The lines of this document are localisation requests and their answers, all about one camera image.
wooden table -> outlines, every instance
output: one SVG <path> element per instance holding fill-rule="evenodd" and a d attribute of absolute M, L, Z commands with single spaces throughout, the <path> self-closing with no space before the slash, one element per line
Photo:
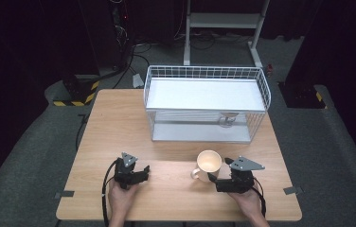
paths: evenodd
<path fill-rule="evenodd" d="M 143 104 L 143 90 L 98 92 L 80 147 L 57 210 L 59 219 L 102 219 L 101 187 L 110 164 L 125 151 L 139 160 L 134 171 L 150 165 L 147 182 L 141 183 L 127 220 L 245 220 L 236 203 L 215 184 L 190 178 L 197 155 L 213 149 L 232 159 L 240 155 L 266 168 L 253 171 L 264 189 L 268 220 L 300 220 L 302 213 L 291 187 L 268 114 L 250 145 L 201 142 L 153 142 Z M 219 178 L 229 178 L 222 165 Z"/>

white wire basket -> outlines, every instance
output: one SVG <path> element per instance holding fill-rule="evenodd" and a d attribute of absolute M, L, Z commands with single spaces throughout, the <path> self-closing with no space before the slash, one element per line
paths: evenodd
<path fill-rule="evenodd" d="M 270 102 L 258 67 L 152 65 L 144 88 L 153 141 L 249 144 Z"/>

hazard stripe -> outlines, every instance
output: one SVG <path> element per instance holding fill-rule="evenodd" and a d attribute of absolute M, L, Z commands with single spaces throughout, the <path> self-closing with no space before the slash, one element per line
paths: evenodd
<path fill-rule="evenodd" d="M 93 85 L 92 85 L 92 90 L 95 90 L 98 88 L 98 83 L 99 81 L 95 82 Z"/>
<path fill-rule="evenodd" d="M 320 96 L 320 94 L 318 92 L 316 92 L 316 97 L 317 97 L 317 100 L 319 100 L 320 102 L 323 100 L 322 96 Z"/>
<path fill-rule="evenodd" d="M 86 106 L 89 105 L 96 94 L 99 81 L 92 84 L 91 94 L 84 100 L 53 100 L 55 106 Z"/>
<path fill-rule="evenodd" d="M 66 106 L 62 101 L 53 101 L 55 106 Z"/>
<path fill-rule="evenodd" d="M 93 99 L 94 96 L 95 96 L 94 93 L 91 94 L 89 97 L 86 98 L 86 101 L 85 101 L 84 103 L 85 103 L 85 104 L 86 104 L 86 103 L 89 103 L 89 102 Z"/>
<path fill-rule="evenodd" d="M 328 106 L 327 106 L 326 103 L 323 101 L 323 97 L 320 95 L 320 93 L 316 92 L 316 97 L 317 97 L 317 100 L 319 100 L 319 102 L 325 104 L 325 109 L 328 109 Z"/>

white mug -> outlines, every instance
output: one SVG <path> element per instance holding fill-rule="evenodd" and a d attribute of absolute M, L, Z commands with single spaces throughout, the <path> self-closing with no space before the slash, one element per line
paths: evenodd
<path fill-rule="evenodd" d="M 219 176 L 222 166 L 222 157 L 214 150 L 204 150 L 198 155 L 196 168 L 192 170 L 190 176 L 203 182 L 210 182 L 207 173 Z"/>

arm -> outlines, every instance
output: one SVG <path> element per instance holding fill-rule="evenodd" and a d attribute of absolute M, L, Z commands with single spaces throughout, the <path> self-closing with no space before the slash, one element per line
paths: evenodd
<path fill-rule="evenodd" d="M 134 195 L 139 185 L 135 184 L 129 190 L 124 190 L 114 179 L 110 181 L 109 185 L 108 200 L 112 209 L 109 227 L 122 227 L 134 203 Z"/>
<path fill-rule="evenodd" d="M 227 193 L 240 207 L 242 213 L 249 218 L 253 227 L 267 227 L 269 223 L 260 211 L 260 200 L 258 194 L 249 190 L 245 193 Z"/>

